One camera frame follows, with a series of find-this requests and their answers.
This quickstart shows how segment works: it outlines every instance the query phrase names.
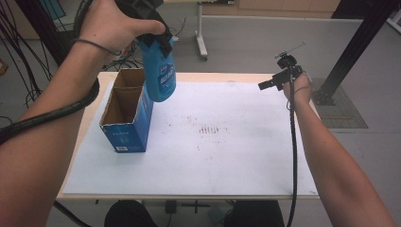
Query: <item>cardboard box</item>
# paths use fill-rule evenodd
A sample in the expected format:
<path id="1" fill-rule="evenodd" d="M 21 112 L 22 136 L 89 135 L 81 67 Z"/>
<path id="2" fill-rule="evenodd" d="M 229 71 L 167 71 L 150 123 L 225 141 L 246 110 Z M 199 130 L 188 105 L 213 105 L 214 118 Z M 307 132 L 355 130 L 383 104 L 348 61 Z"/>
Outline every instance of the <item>cardboard box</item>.
<path id="1" fill-rule="evenodd" d="M 100 128 L 118 153 L 145 152 L 153 110 L 143 69 L 121 69 L 100 119 Z"/>

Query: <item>person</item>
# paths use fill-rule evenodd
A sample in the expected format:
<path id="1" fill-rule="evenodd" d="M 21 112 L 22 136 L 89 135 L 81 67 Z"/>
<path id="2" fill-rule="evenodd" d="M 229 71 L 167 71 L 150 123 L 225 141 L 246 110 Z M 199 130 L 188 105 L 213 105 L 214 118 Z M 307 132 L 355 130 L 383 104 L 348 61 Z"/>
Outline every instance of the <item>person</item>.
<path id="1" fill-rule="evenodd" d="M 125 49 L 135 37 L 161 34 L 157 21 L 124 15 L 114 0 L 97 0 L 86 14 L 79 37 Z M 84 98 L 105 63 L 115 56 L 76 42 L 45 91 L 20 120 L 62 108 Z M 83 110 L 23 131 L 0 147 L 0 226 L 45 226 L 68 169 Z"/>
<path id="2" fill-rule="evenodd" d="M 97 0 L 79 37 L 118 52 L 163 24 L 125 16 L 114 0 Z M 75 43 L 45 91 L 21 120 L 82 99 L 102 65 L 113 55 Z M 390 213 L 358 164 L 309 106 L 306 76 L 295 81 L 295 111 L 305 156 L 324 208 L 334 226 L 395 226 Z M 288 96 L 288 84 L 285 84 Z M 76 144 L 83 111 L 23 131 L 0 146 L 0 226 L 45 226 Z"/>

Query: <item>forearm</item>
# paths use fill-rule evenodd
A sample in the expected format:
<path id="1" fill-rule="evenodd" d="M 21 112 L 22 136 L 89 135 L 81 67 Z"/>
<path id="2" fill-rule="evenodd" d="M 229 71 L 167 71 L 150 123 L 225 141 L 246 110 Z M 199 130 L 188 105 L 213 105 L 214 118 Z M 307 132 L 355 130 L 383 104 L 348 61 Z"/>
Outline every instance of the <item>forearm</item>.
<path id="1" fill-rule="evenodd" d="M 297 105 L 305 156 L 325 209 L 335 226 L 395 226 L 355 160 L 308 103 Z"/>
<path id="2" fill-rule="evenodd" d="M 87 96 L 105 57 L 93 46 L 75 44 L 46 90 L 21 119 L 57 110 Z M 44 209 L 51 207 L 60 190 L 82 113 L 21 132 L 0 147 L 0 225 L 6 219 L 22 221 L 22 225 L 24 219 L 44 225 L 48 213 Z M 32 204 L 36 204 L 35 210 L 24 210 L 31 209 Z"/>

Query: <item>right hand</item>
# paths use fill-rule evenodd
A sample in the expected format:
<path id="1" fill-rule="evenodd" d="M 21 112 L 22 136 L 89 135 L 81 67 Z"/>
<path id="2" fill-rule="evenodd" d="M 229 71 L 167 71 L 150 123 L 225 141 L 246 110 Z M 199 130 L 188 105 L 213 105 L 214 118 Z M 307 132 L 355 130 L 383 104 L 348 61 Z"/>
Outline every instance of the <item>right hand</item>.
<path id="1" fill-rule="evenodd" d="M 284 84 L 284 94 L 289 99 L 289 82 Z M 312 96 L 312 84 L 306 74 L 300 75 L 294 81 L 295 103 L 309 103 Z"/>

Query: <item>white sheet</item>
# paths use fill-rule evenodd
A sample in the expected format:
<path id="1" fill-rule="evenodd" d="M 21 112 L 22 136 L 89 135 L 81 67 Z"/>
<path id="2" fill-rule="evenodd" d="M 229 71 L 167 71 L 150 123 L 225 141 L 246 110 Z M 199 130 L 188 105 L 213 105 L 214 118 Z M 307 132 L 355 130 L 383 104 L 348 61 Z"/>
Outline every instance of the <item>white sheet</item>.
<path id="1" fill-rule="evenodd" d="M 155 103 L 145 153 L 113 151 L 98 126 L 110 84 L 78 149 L 64 194 L 273 196 L 292 194 L 287 100 L 255 83 L 179 82 Z M 297 129 L 299 196 L 317 196 Z"/>

